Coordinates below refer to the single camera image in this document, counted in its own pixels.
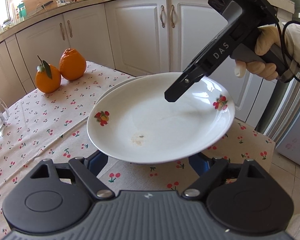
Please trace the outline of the gloved right hand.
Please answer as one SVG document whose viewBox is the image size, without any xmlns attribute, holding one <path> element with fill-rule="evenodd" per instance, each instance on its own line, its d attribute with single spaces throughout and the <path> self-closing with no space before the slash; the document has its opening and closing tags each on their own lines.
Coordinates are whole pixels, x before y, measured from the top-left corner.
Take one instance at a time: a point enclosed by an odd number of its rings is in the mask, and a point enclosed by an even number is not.
<svg viewBox="0 0 300 240">
<path fill-rule="evenodd" d="M 258 37 L 255 45 L 255 53 L 258 56 L 267 53 L 274 44 L 281 46 L 279 32 L 276 27 L 266 26 L 261 27 L 260 30 L 261 35 Z M 292 56 L 294 60 L 292 69 L 299 71 L 300 69 L 297 65 L 300 65 L 300 25 L 292 23 L 286 28 L 285 44 L 289 55 Z M 272 81 L 278 77 L 274 63 L 236 61 L 235 75 L 242 78 L 246 71 L 268 81 Z"/>
</svg>

